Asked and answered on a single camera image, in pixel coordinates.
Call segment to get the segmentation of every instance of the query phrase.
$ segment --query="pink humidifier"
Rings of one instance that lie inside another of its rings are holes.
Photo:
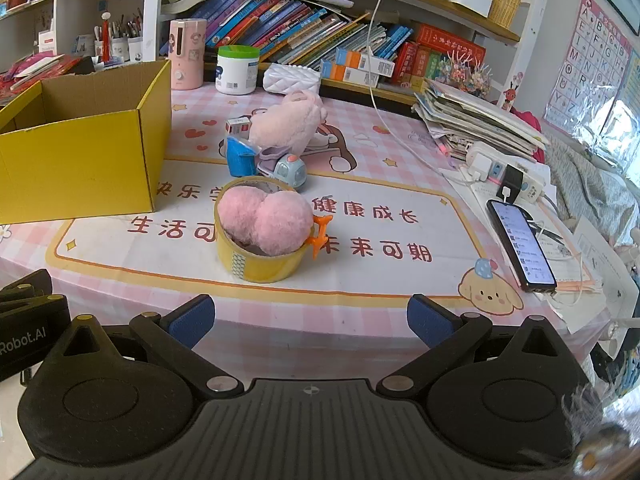
[[[193,90],[204,78],[204,40],[207,20],[172,20],[169,28],[171,88]]]

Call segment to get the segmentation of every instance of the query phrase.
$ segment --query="yellow cardboard box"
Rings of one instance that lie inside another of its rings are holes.
[[[36,83],[0,110],[0,224],[153,211],[170,132],[169,62]]]

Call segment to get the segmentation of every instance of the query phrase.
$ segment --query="black phone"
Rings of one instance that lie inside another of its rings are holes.
[[[526,292],[551,292],[558,283],[527,219],[516,205],[489,200],[489,216]]]

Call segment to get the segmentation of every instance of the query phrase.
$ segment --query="green lid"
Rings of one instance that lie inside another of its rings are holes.
[[[254,46],[225,45],[218,49],[218,55],[222,57],[233,57],[235,59],[253,59],[260,57],[260,49]]]

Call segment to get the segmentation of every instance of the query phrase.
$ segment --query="pink plush toy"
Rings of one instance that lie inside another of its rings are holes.
[[[265,193],[252,186],[234,186],[218,202],[224,230],[242,245],[255,245],[267,256],[299,249],[314,223],[311,206],[295,191]]]
[[[290,146],[290,153],[302,155],[325,119],[320,96],[298,90],[285,95],[281,104],[251,118],[249,141],[261,148]]]

